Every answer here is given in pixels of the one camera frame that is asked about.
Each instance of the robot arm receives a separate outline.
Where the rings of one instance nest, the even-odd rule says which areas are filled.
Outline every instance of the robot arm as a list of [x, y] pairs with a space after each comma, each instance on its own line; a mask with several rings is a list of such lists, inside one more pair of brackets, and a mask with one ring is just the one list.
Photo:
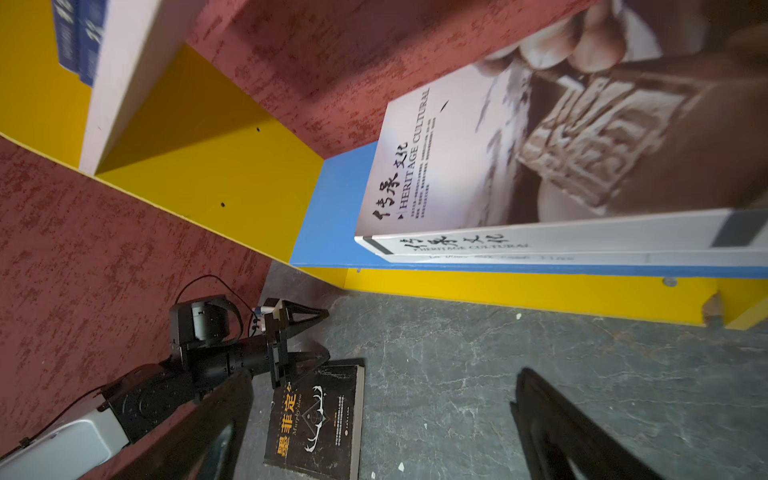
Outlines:
[[[140, 366], [77, 401], [33, 442], [22, 444], [0, 462], [0, 480], [74, 480], [138, 442], [178, 407], [200, 401], [239, 372], [251, 376], [269, 372], [276, 388], [329, 358], [327, 351], [287, 350], [287, 340], [327, 318], [327, 310], [268, 299], [259, 309], [264, 335], [224, 341], [229, 335], [227, 311], [242, 325], [237, 308], [224, 295], [171, 307], [171, 356]], [[294, 313], [313, 316], [295, 321]]]

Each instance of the book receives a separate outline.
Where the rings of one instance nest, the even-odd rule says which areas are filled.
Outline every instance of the book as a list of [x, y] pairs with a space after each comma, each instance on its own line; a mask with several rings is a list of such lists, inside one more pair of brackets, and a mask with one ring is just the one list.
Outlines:
[[58, 63], [78, 73], [78, 0], [51, 0]]
[[108, 0], [80, 0], [78, 36], [80, 57], [78, 59], [80, 81], [94, 86], [101, 40], [104, 37], [104, 20], [107, 17]]
[[315, 478], [357, 479], [365, 371], [328, 362], [275, 389], [264, 462]]
[[390, 263], [454, 263], [474, 265], [623, 265], [623, 266], [768, 266], [768, 250], [704, 250], [684, 252], [553, 252], [480, 255], [390, 255]]
[[356, 241], [387, 260], [765, 250], [768, 67], [744, 52], [768, 18], [731, 7], [598, 2], [391, 101]]

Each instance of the black book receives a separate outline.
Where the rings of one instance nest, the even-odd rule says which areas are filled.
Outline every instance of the black book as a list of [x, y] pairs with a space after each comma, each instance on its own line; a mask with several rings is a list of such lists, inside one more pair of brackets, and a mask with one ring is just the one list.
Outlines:
[[316, 478], [357, 479], [366, 369], [342, 362], [275, 390], [265, 463]]

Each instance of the grey marble floor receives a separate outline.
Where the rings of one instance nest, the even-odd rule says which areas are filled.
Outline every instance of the grey marble floor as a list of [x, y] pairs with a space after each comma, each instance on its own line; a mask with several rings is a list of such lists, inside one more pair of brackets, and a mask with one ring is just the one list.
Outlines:
[[[330, 308], [306, 334], [366, 359], [360, 478], [530, 478], [508, 407], [524, 366], [665, 478], [768, 478], [766, 326], [345, 293], [279, 264], [264, 296]], [[253, 385], [236, 478], [303, 478], [263, 464], [272, 392]]]

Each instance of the blue shelf board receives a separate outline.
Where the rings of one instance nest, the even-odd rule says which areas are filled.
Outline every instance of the blue shelf board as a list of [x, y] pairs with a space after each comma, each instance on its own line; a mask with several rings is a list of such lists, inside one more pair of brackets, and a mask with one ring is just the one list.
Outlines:
[[355, 241], [357, 217], [376, 153], [376, 143], [329, 158], [315, 187], [299, 238], [293, 266], [373, 270], [432, 270], [572, 275], [768, 278], [766, 267], [620, 266], [620, 265], [456, 265], [389, 263]]

